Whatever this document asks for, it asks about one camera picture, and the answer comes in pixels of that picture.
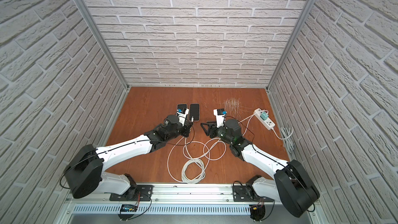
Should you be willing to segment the aluminium front rail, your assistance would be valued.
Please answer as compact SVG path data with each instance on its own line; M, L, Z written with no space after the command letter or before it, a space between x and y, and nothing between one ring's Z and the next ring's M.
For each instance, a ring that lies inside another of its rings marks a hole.
M139 185L154 185L150 201L141 201L153 204L256 204L255 202L234 202L232 184L173 184L173 183L144 183ZM271 180L260 184L262 187L260 197L273 199L278 205L285 205L279 198L277 187ZM75 198L72 194L67 196L67 201L77 203L127 203L135 201L110 201L111 193L94 192L83 198Z

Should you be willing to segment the green-cased smartphone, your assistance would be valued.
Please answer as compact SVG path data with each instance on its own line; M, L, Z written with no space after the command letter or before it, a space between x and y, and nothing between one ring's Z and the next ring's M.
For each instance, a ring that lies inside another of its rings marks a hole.
M177 113L179 114L185 114L187 109L187 104L178 104L177 105Z

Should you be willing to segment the white power strip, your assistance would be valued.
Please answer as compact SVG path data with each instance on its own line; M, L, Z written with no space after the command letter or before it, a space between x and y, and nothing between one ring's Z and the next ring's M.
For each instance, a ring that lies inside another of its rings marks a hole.
M268 129L274 130L275 123L270 119L268 115L268 111L256 109L254 111L254 116L258 118L258 120Z

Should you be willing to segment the small circuit board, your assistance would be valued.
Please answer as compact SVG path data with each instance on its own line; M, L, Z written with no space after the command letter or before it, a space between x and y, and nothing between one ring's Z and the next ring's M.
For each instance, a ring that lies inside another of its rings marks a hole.
M121 213L132 213L132 212L136 212L138 210L138 206L137 205L131 205L131 204L122 204L120 207L120 212Z
M266 208L264 205L251 205L250 208L250 218L254 222L260 222L266 214Z

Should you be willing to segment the left small circuit board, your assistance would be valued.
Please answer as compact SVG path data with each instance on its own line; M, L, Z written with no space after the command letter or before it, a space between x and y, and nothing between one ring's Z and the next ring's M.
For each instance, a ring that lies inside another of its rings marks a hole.
M138 210L138 206L137 205L131 205L131 204L122 204L120 207L120 212L121 213L132 213L132 212L136 212Z

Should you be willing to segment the aluminium frame post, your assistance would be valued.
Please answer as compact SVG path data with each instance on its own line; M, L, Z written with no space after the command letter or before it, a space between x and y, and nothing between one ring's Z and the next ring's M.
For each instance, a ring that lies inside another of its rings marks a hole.
M306 0L304 7L302 9L302 12L300 13L297 22L293 28L292 34L290 35L288 42L284 48L284 51L282 53L281 58L279 59L279 62L271 76L271 79L268 83L268 86L266 87L266 92L269 93L271 90L272 85L274 84L279 72L282 70L282 66L285 63L285 60L287 59L287 56L289 54L290 49L293 47L293 44L295 43L303 25L305 24L306 19L309 16L310 11L313 8L313 5L315 4L316 0Z
M123 77L123 74L122 74L119 66L117 65L117 62L115 61L115 58L113 57L108 45L106 44L106 41L105 41L103 35L101 34L97 24L95 23L95 20L94 20L93 16L91 15L88 6L84 2L84 0L73 0L73 1L75 2L76 7L80 11L89 30L91 31L93 37L95 38L95 40L97 41L103 54L105 55L105 58L107 59L111 68L113 69L117 78L119 79L122 87L124 88L124 90L126 92L129 92L130 86L128 85L125 78Z

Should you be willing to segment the pink-cased smartphone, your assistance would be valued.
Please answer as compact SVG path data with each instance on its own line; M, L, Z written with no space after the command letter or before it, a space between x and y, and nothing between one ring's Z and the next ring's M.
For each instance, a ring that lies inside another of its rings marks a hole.
M190 104L189 120L196 122L200 120L200 105L199 103Z

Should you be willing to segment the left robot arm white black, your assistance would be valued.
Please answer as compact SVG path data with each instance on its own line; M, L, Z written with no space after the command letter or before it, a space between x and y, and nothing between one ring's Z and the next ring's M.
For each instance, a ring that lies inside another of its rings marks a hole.
M75 199L95 193L134 195L136 183L128 174L118 175L106 170L130 158L155 152L179 136L187 138L193 122L184 117L168 115L164 122L132 140L95 148L86 145L74 156L63 177Z

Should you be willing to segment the teal USB charger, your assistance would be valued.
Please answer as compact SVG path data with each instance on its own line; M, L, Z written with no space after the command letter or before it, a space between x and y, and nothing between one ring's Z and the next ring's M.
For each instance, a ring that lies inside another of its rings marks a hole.
M260 115L260 118L261 118L262 120L266 120L266 119L268 118L268 113L262 112L261 115Z

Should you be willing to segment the aluminium frame post right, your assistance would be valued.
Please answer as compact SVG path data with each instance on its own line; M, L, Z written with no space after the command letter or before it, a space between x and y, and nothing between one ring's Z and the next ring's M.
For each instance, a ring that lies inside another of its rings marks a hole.
M315 4L316 0L306 0L304 7L302 9L302 12L300 13L297 22L293 28L292 34L290 35L288 42L284 48L284 51L282 53L281 58L279 59L279 62L271 76L271 79L268 83L268 86L266 87L266 92L269 93L271 90L272 85L274 84L279 72L282 70L282 66L285 63L285 60L287 59L287 56L289 54L290 49L293 47L293 44L295 43L303 25L305 24L306 19L309 16L310 11L313 8L313 5Z

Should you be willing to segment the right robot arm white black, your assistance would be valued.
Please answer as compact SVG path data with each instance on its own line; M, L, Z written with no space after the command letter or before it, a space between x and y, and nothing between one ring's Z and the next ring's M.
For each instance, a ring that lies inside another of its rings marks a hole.
M301 217L320 198L315 183L300 162L279 159L258 148L243 136L238 120L228 119L223 125L208 121L201 123L201 127L210 138L219 138L228 144L235 157L272 178L260 176L249 184L258 197L281 202L295 217Z

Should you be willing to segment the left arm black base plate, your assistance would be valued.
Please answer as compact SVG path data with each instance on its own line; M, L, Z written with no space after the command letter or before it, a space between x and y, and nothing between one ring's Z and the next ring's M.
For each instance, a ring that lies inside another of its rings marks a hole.
M110 201L150 201L154 185L138 185L129 174L124 174L130 183L130 188L121 195L111 194Z

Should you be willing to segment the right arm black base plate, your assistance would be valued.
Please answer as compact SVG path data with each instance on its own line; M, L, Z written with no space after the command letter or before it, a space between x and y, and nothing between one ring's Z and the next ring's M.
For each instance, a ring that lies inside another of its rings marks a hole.
M260 175L256 175L252 177L245 184L242 184L240 181L235 181L232 184L232 192L233 192L233 201L234 202L259 202L260 200L264 200L265 202L272 202L273 199L268 197L260 197L254 190L254 183L258 179L264 179L264 177Z

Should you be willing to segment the aluminium frame post left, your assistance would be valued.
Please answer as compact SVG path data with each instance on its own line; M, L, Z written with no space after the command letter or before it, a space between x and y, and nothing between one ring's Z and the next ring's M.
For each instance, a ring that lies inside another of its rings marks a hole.
M123 77L123 74L122 74L119 66L117 65L117 62L115 61L115 58L113 57L108 45L106 44L106 41L105 41L103 35L101 34L97 24L95 23L95 20L94 20L93 16L91 15L88 6L84 2L84 0L73 0L73 1L75 2L76 7L80 11L89 30L91 31L93 37L95 38L95 40L97 41L103 54L105 55L105 58L107 59L111 68L113 69L117 78L119 79L122 87L124 88L124 90L126 92L129 92L130 86L128 85L125 78Z

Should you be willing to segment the right small circuit board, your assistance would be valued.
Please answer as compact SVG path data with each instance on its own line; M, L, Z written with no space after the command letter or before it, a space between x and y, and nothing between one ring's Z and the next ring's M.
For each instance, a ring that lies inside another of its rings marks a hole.
M251 205L250 208L250 218L254 222L260 222L266 214L266 208L264 205Z

